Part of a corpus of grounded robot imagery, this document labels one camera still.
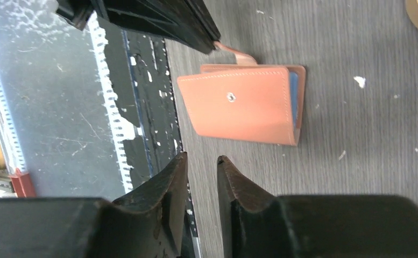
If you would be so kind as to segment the pink leather card holder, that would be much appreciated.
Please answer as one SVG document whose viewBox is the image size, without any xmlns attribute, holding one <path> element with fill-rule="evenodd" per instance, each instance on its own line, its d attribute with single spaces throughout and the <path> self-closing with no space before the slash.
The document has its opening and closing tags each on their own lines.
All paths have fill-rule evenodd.
<svg viewBox="0 0 418 258">
<path fill-rule="evenodd" d="M 307 71 L 299 64 L 258 64 L 234 54 L 234 64 L 203 64 L 180 76 L 179 90 L 195 132 L 204 137 L 296 146 L 299 142 Z"/>
</svg>

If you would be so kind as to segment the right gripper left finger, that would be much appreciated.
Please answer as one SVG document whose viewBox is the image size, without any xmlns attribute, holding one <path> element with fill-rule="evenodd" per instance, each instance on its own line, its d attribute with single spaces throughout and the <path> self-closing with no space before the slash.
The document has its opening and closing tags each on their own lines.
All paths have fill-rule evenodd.
<svg viewBox="0 0 418 258">
<path fill-rule="evenodd" d="M 182 152 L 112 202 L 0 198 L 0 257 L 179 257 L 187 171 Z"/>
</svg>

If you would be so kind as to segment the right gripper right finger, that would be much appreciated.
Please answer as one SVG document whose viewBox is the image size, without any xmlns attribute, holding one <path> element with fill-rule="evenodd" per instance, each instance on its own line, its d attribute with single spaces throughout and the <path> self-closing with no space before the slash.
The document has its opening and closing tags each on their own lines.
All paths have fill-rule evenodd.
<svg viewBox="0 0 418 258">
<path fill-rule="evenodd" d="M 418 206 L 398 195 L 275 196 L 217 160 L 224 257 L 418 257 Z"/>
</svg>

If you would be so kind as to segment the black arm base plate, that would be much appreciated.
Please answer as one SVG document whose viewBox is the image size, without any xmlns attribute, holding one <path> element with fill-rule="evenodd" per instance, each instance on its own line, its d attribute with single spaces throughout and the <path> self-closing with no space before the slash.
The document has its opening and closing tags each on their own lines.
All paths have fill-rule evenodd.
<svg viewBox="0 0 418 258">
<path fill-rule="evenodd" d="M 166 45 L 162 38 L 98 22 L 108 41 L 104 54 L 116 106 L 127 121 L 122 128 L 136 127 L 123 140 L 127 180 L 136 188 L 182 151 Z"/>
</svg>

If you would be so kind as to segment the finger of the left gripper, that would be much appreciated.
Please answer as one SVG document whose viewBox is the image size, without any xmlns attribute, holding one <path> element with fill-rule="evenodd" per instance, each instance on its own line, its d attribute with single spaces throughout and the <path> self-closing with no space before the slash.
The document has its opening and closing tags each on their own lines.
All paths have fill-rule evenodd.
<svg viewBox="0 0 418 258">
<path fill-rule="evenodd" d="M 57 1 L 55 12 L 79 30 L 95 13 L 123 30 L 171 39 L 204 54 L 221 38 L 204 1 L 198 0 Z"/>
</svg>

